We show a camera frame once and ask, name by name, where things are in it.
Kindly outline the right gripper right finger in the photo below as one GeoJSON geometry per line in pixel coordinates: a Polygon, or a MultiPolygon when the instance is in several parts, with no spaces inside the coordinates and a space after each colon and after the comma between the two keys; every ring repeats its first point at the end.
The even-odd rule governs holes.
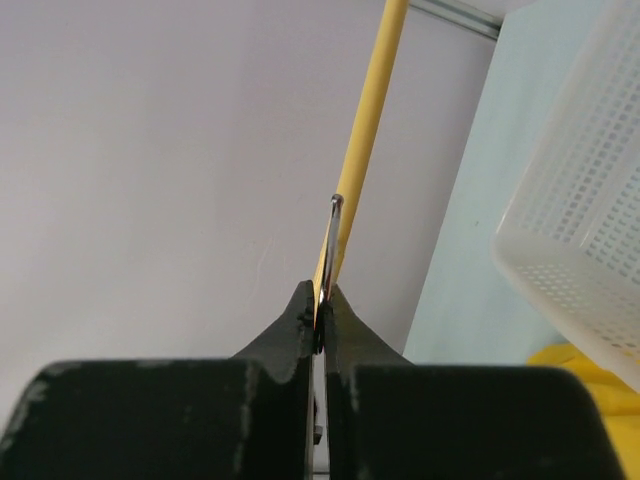
{"type": "Polygon", "coordinates": [[[334,479],[621,479],[581,382],[551,367],[415,365],[333,288],[324,330],[334,479]]]}

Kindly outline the yellow shorts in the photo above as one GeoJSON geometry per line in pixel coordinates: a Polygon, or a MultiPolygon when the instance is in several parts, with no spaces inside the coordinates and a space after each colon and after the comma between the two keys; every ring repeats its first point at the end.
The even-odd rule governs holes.
{"type": "Polygon", "coordinates": [[[639,394],[569,343],[540,350],[527,365],[561,368],[582,382],[598,408],[626,478],[638,479],[639,394]]]}

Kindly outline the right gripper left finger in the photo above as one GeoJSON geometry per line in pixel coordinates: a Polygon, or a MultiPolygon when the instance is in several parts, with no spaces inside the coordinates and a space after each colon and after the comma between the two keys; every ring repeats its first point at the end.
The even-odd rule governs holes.
{"type": "Polygon", "coordinates": [[[226,358],[69,360],[26,385],[5,479],[308,479],[312,285],[226,358]]]}

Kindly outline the yellow clothes hanger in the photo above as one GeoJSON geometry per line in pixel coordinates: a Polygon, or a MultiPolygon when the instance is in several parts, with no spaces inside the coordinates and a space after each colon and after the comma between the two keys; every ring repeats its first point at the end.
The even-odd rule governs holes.
{"type": "Polygon", "coordinates": [[[316,272],[315,306],[326,303],[339,276],[373,151],[409,3],[387,1],[369,60],[316,272]]]}

